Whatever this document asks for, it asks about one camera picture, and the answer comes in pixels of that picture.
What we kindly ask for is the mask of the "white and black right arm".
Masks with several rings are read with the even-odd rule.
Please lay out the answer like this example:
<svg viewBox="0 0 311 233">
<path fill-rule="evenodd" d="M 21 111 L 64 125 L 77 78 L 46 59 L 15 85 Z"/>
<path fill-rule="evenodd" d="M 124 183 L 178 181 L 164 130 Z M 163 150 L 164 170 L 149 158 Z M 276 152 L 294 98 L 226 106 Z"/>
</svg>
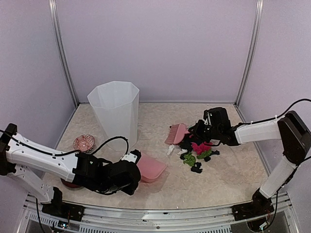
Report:
<svg viewBox="0 0 311 233">
<path fill-rule="evenodd" d="M 260 215 L 268 206 L 267 200 L 289 182 L 307 160 L 311 149 L 311 130 L 296 111 L 232 125 L 226 109 L 216 107 L 205 110 L 203 119 L 198 120 L 189 131 L 204 141 L 216 140 L 230 147 L 254 143 L 266 162 L 269 162 L 269 152 L 274 156 L 275 162 L 269 166 L 267 180 L 248 205 L 249 212 L 255 216 Z"/>
</svg>

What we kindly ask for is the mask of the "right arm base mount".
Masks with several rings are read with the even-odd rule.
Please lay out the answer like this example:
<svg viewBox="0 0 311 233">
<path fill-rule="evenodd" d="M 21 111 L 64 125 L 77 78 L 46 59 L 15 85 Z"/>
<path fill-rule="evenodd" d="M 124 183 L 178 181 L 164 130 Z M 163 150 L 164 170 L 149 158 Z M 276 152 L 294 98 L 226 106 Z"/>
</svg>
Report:
<svg viewBox="0 0 311 233">
<path fill-rule="evenodd" d="M 275 210 L 271 198 L 266 198 L 259 189 L 253 194 L 251 201 L 233 205 L 231 209 L 235 221 L 266 215 Z"/>
</svg>

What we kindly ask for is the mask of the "pink hand brush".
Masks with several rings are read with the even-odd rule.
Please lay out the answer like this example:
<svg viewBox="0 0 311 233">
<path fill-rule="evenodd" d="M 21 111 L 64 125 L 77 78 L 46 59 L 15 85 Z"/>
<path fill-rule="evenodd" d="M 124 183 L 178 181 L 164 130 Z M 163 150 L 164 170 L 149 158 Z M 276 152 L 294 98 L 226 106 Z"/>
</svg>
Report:
<svg viewBox="0 0 311 233">
<path fill-rule="evenodd" d="M 186 134 L 189 134 L 189 131 L 184 123 L 172 125 L 164 143 L 168 145 L 177 145 L 183 140 Z"/>
</svg>

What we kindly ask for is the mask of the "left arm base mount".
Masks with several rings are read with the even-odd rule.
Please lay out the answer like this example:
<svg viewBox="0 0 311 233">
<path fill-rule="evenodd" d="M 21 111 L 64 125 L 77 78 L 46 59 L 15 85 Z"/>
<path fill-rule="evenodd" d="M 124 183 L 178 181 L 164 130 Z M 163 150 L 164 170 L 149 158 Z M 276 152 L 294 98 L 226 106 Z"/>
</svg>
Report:
<svg viewBox="0 0 311 233">
<path fill-rule="evenodd" d="M 67 220 L 82 221 L 85 207 L 63 202 L 62 196 L 62 192 L 57 187 L 53 187 L 52 200 L 48 204 L 42 204 L 42 212 Z"/>
</svg>

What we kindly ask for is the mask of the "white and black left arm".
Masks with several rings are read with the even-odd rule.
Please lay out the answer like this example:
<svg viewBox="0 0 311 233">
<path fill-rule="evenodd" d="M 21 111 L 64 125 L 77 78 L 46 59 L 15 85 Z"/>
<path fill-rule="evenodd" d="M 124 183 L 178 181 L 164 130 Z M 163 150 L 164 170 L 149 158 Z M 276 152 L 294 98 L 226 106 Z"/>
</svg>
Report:
<svg viewBox="0 0 311 233">
<path fill-rule="evenodd" d="M 141 180 L 137 166 L 140 159 L 138 150 L 126 150 L 115 163 L 80 150 L 62 152 L 28 140 L 12 123 L 0 136 L 0 174 L 17 182 L 40 203 L 48 204 L 58 216 L 68 211 L 67 203 L 59 198 L 62 193 L 45 184 L 34 169 L 101 195 L 109 196 L 118 191 L 132 195 Z"/>
</svg>

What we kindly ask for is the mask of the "pink plastic dustpan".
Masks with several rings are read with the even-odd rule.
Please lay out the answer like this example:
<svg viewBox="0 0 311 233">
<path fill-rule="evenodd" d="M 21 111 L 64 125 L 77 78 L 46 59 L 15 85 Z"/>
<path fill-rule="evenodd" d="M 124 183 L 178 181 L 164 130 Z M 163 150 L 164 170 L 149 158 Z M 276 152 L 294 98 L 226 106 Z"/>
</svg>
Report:
<svg viewBox="0 0 311 233">
<path fill-rule="evenodd" d="M 142 153 L 137 166 L 141 174 L 141 180 L 146 183 L 152 183 L 163 173 L 167 164 Z"/>
</svg>

